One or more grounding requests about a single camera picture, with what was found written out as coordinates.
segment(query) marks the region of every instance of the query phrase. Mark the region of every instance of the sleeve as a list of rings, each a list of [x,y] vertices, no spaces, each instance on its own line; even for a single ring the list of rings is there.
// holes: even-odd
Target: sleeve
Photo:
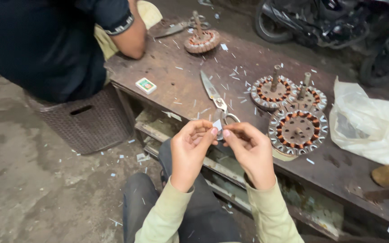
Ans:
[[[117,35],[133,24],[127,0],[80,0],[76,7],[92,15],[108,35]]]
[[[194,188],[188,193],[182,193],[170,184],[168,180],[162,194],[151,208],[142,228],[136,233],[135,243],[172,243],[178,242],[178,228],[184,217],[187,204],[192,197]]]
[[[245,179],[259,241],[262,243],[304,243],[289,215],[277,178],[275,185],[265,191],[254,189],[247,182],[246,176]]]

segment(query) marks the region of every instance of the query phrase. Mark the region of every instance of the table leg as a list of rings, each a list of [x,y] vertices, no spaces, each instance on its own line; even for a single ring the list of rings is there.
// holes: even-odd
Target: table leg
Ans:
[[[133,110],[130,107],[130,103],[128,102],[127,94],[116,87],[115,89],[116,89],[116,93],[118,94],[119,100],[121,101],[122,106],[124,107],[124,110],[128,115],[128,120],[130,121],[131,126],[134,129],[136,138],[139,140],[140,144],[142,145],[142,148],[144,148],[145,143],[143,142],[142,133],[134,127],[134,125],[136,124],[136,117],[134,117]]]

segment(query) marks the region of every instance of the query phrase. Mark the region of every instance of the dark trousers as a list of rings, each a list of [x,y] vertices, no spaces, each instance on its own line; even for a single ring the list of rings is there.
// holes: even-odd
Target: dark trousers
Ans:
[[[165,141],[160,147],[159,162],[168,179],[172,174],[170,140]],[[178,229],[180,242],[241,242],[235,220],[222,209],[201,174],[197,176],[194,186],[195,191]],[[142,227],[143,221],[158,198],[154,184],[147,174],[137,173],[127,180],[123,207],[125,243],[134,242],[136,232]]]

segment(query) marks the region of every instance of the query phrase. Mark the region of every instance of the person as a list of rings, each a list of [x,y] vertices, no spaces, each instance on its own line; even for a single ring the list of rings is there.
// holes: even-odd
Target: person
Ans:
[[[261,242],[302,243],[287,211],[274,174],[269,138],[248,123],[226,125],[224,146],[230,146],[246,172],[247,193]],[[147,174],[126,182],[123,198],[125,243],[241,242],[232,216],[224,211],[200,174],[217,128],[206,120],[190,121],[159,150],[163,181],[158,196]]]
[[[108,80],[109,53],[142,57],[146,32],[137,0],[0,1],[0,75],[48,102],[85,99]]]

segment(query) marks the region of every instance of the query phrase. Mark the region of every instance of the fingernail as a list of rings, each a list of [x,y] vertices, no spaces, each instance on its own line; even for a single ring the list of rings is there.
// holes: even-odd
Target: fingernail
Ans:
[[[223,130],[223,137],[227,137],[230,135],[230,131],[229,130]]]
[[[213,128],[213,130],[211,130],[211,133],[213,134],[213,136],[217,135],[218,132],[219,132],[219,130],[217,128]]]

